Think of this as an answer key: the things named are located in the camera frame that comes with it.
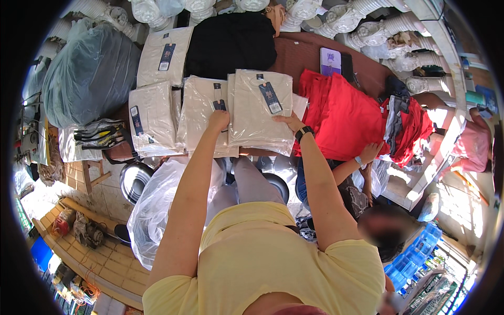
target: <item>tan leather bag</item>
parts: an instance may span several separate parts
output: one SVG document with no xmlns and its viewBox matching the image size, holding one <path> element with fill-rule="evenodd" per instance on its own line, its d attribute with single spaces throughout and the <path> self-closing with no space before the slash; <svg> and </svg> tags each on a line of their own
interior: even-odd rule
<svg viewBox="0 0 504 315">
<path fill-rule="evenodd" d="M 266 7 L 264 15 L 271 20 L 271 24 L 273 24 L 275 28 L 276 33 L 273 37 L 278 37 L 278 35 L 280 35 L 280 25 L 285 21 L 285 8 L 283 5 L 270 2 Z"/>
</svg>

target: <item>gray pants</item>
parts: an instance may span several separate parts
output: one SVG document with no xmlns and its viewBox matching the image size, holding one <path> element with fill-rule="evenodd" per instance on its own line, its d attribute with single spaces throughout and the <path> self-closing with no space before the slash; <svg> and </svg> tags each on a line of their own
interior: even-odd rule
<svg viewBox="0 0 504 315">
<path fill-rule="evenodd" d="M 246 157 L 234 160 L 234 179 L 236 182 L 233 185 L 222 186 L 215 194 L 208 206 L 205 226 L 208 226 L 221 210 L 236 206 L 238 203 L 272 201 L 285 205 L 280 192 Z"/>
</svg>

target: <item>notebook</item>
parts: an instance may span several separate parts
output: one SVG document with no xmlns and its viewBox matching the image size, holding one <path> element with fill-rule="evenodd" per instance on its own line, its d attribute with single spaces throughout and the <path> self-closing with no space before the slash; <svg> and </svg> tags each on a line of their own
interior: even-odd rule
<svg viewBox="0 0 504 315">
<path fill-rule="evenodd" d="M 320 48 L 320 73 L 330 77 L 334 72 L 341 74 L 341 53 L 325 47 Z"/>
</svg>

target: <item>pink shirt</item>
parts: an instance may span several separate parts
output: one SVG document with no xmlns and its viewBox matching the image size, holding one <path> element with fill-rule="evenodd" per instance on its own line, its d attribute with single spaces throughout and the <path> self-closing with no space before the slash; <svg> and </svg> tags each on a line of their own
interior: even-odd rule
<svg viewBox="0 0 504 315">
<path fill-rule="evenodd" d="M 483 172 L 488 162 L 491 133 L 480 116 L 472 117 L 460 135 L 452 154 L 460 157 L 460 165 L 465 172 Z"/>
</svg>

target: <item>yellow t-shirt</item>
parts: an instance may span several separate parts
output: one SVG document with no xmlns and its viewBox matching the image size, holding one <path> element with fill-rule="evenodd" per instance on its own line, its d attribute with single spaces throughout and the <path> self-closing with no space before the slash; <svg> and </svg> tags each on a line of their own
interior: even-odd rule
<svg viewBox="0 0 504 315">
<path fill-rule="evenodd" d="M 385 287 L 378 249 L 345 240 L 318 250 L 285 225 L 287 207 L 252 202 L 224 209 L 203 233 L 198 276 L 149 287 L 145 315 L 242 315 L 259 296 L 286 292 L 329 314 L 371 315 Z"/>
</svg>

